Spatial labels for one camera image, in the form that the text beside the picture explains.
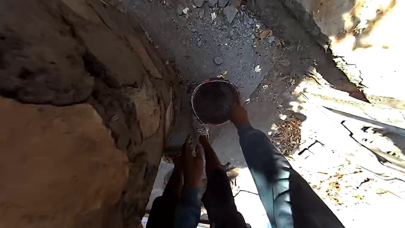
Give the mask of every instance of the stone wall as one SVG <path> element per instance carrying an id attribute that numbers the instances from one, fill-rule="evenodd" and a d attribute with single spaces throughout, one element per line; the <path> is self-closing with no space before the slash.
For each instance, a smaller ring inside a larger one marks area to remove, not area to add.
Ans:
<path id="1" fill-rule="evenodd" d="M 0 3 L 0 220 L 137 227 L 179 81 L 134 15 L 99 0 Z"/>

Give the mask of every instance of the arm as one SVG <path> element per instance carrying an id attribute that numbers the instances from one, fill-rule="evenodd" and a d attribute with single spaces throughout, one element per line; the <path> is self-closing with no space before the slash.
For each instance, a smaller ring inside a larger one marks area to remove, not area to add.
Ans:
<path id="1" fill-rule="evenodd" d="M 197 146 L 196 156 L 193 156 L 191 146 L 192 139 L 189 135 L 182 148 L 184 188 L 181 191 L 180 203 L 176 205 L 176 228 L 195 228 L 200 221 L 198 191 L 203 178 L 203 149 Z"/>
<path id="2" fill-rule="evenodd" d="M 242 106 L 232 110 L 231 121 L 238 129 L 243 155 L 273 228 L 343 227 L 267 135 L 250 125 Z"/>
<path id="3" fill-rule="evenodd" d="M 176 205 L 175 227 L 193 228 L 200 221 L 198 189 L 185 187 L 181 191 L 180 203 Z"/>

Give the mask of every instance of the sleeve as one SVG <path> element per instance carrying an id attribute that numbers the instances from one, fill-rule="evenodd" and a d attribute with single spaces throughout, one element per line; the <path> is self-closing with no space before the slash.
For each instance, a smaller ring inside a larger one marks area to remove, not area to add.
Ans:
<path id="1" fill-rule="evenodd" d="M 176 228 L 197 227 L 201 215 L 198 191 L 187 187 L 181 191 L 180 203 L 176 205 L 175 212 Z"/>
<path id="2" fill-rule="evenodd" d="M 244 125 L 239 143 L 273 228 L 343 225 L 260 130 Z"/>

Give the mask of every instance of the bucket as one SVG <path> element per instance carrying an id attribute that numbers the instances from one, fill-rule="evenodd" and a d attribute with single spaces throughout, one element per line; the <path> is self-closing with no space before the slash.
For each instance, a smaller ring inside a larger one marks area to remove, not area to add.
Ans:
<path id="1" fill-rule="evenodd" d="M 238 88 L 231 82 L 211 78 L 194 89 L 191 105 L 196 117 L 208 125 L 229 122 L 232 105 L 239 102 Z"/>

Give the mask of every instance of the person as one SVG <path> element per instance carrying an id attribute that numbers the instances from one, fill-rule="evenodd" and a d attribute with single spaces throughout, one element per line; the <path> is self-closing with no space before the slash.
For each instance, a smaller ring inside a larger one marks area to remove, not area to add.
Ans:
<path id="1" fill-rule="evenodd" d="M 240 104 L 233 105 L 230 121 L 238 131 L 246 164 L 273 228 L 344 227 L 302 176 L 291 168 L 267 135 L 251 126 L 247 111 Z M 195 116 L 193 124 L 198 130 L 201 146 L 195 148 L 196 156 L 193 156 L 191 138 L 187 138 L 180 156 L 182 159 L 175 162 L 163 195 L 154 200 L 146 227 L 197 226 L 200 219 L 198 189 L 203 176 L 203 152 L 207 189 L 201 201 L 207 210 L 210 226 L 248 227 L 236 209 L 226 172 L 209 143 L 208 126 Z"/>

